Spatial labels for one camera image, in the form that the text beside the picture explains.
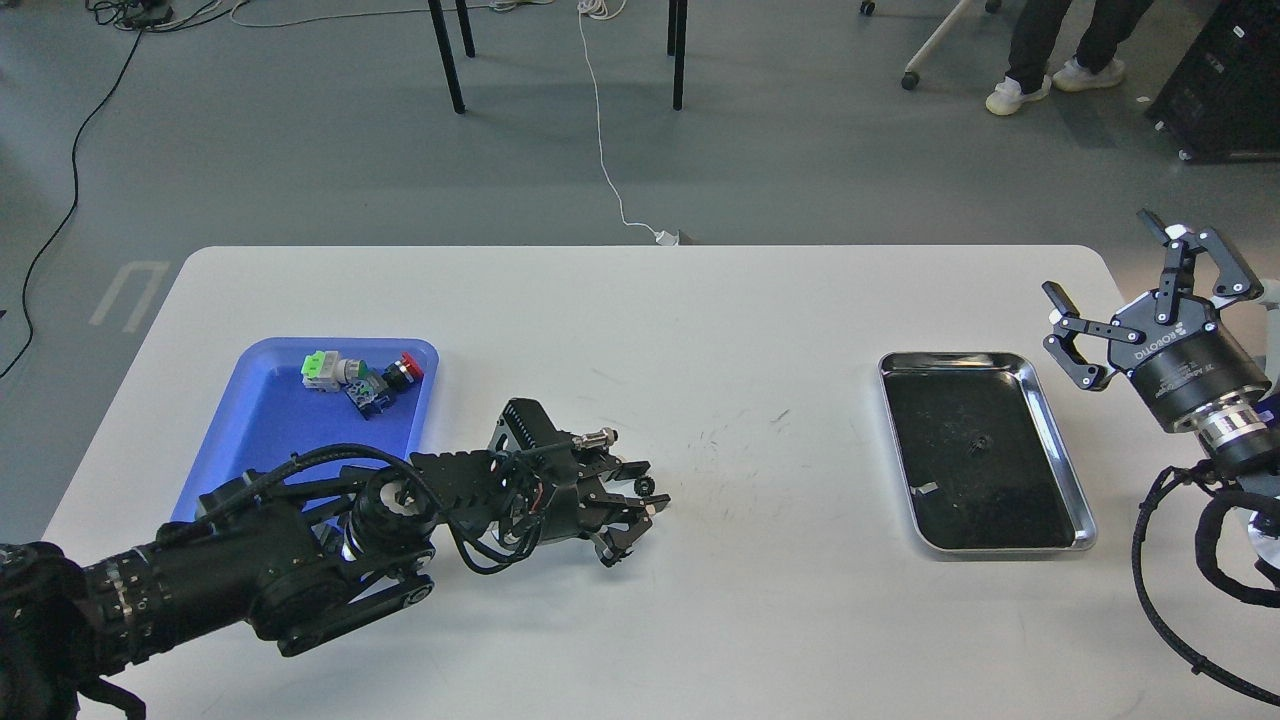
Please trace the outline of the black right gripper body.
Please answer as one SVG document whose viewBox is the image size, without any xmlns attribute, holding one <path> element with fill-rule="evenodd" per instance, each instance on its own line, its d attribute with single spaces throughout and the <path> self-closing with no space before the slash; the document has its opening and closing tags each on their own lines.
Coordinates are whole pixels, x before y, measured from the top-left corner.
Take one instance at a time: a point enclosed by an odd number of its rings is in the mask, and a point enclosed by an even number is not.
<svg viewBox="0 0 1280 720">
<path fill-rule="evenodd" d="M 1228 395 L 1256 402 L 1272 387 L 1208 300 L 1184 295 L 1171 316 L 1169 325 L 1157 323 L 1153 293 L 1130 301 L 1114 320 L 1142 338 L 1137 343 L 1115 340 L 1108 350 L 1108 363 L 1129 377 L 1164 430 L 1188 432 L 1188 418 L 1198 407 Z"/>
</svg>

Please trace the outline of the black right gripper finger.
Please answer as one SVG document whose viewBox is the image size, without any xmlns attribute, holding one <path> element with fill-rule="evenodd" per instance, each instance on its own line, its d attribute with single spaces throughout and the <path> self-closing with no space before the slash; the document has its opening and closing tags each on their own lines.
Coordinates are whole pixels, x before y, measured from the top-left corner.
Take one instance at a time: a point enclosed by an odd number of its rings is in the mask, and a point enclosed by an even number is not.
<svg viewBox="0 0 1280 720">
<path fill-rule="evenodd" d="M 1068 373 L 1075 386 L 1085 391 L 1105 389 L 1116 370 L 1103 364 L 1088 363 L 1076 347 L 1076 337 L 1087 334 L 1108 342 L 1139 345 L 1143 341 L 1143 332 L 1115 322 L 1103 324 L 1083 318 L 1057 282 L 1046 281 L 1041 288 L 1057 313 L 1057 319 L 1052 320 L 1051 334 L 1044 337 L 1044 348 Z"/>
<path fill-rule="evenodd" d="M 1194 305 L 1206 306 L 1206 313 L 1215 316 L 1219 310 L 1238 301 L 1258 301 L 1263 297 L 1262 279 L 1236 246 L 1216 229 L 1194 231 L 1181 224 L 1166 225 L 1147 209 L 1139 210 L 1138 217 L 1165 247 L 1164 269 L 1158 287 L 1153 291 L 1157 324 L 1172 325 L 1184 315 L 1188 316 Z M 1219 269 L 1219 278 L 1207 299 L 1194 293 L 1196 264 L 1203 255 Z"/>
</svg>

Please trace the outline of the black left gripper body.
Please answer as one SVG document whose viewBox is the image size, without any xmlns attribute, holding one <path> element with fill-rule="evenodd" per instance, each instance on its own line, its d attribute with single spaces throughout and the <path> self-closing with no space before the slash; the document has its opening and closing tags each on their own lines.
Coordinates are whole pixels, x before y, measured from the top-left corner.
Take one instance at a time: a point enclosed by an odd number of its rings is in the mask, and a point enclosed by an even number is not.
<svg viewBox="0 0 1280 720">
<path fill-rule="evenodd" d="M 589 539 L 605 524 L 605 511 L 589 507 L 602 493 L 602 474 L 616 468 L 611 446 L 618 433 L 603 428 L 576 436 L 559 430 L 531 398 L 512 398 L 500 413 L 490 451 L 515 498 L 492 532 L 500 546 L 517 546 L 539 529 L 538 544 Z"/>
</svg>

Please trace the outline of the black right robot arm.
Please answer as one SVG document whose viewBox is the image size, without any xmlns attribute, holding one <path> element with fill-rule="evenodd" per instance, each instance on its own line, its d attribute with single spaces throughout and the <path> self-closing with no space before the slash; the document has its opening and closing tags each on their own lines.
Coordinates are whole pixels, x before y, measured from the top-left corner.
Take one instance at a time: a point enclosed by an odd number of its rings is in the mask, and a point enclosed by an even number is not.
<svg viewBox="0 0 1280 720">
<path fill-rule="evenodd" d="M 1179 486 L 1208 496 L 1194 536 L 1196 565 L 1222 593 L 1276 609 L 1277 593 L 1277 282 L 1254 274 L 1236 246 L 1213 228 L 1140 220 L 1161 242 L 1156 288 L 1108 322 L 1084 318 L 1065 290 L 1053 305 L 1044 348 L 1073 383 L 1101 391 L 1125 377 L 1160 427 L 1190 432 L 1204 451 L 1193 468 L 1165 468 L 1140 502 L 1132 537 L 1132 573 L 1140 606 L 1162 641 L 1226 688 L 1275 705 L 1277 694 L 1219 666 L 1157 612 L 1143 578 L 1143 548 L 1160 503 Z"/>
</svg>

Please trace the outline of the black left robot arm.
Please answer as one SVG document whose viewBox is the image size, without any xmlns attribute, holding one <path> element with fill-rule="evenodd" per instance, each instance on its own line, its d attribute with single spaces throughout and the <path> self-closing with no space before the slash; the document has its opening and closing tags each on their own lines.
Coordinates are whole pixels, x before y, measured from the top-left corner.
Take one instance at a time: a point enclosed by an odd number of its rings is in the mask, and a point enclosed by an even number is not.
<svg viewBox="0 0 1280 720">
<path fill-rule="evenodd" d="M 81 698 L 146 715 L 109 676 L 248 623 L 296 656 L 417 603 L 433 532 L 492 575 L 539 546 L 591 541 L 627 557 L 669 503 L 611 428 L 576 436 L 512 398 L 488 447 L 412 454 L 328 445 L 204 495 L 192 521 L 88 566 L 54 543 L 3 546 L 3 716 L 73 719 Z"/>
</svg>

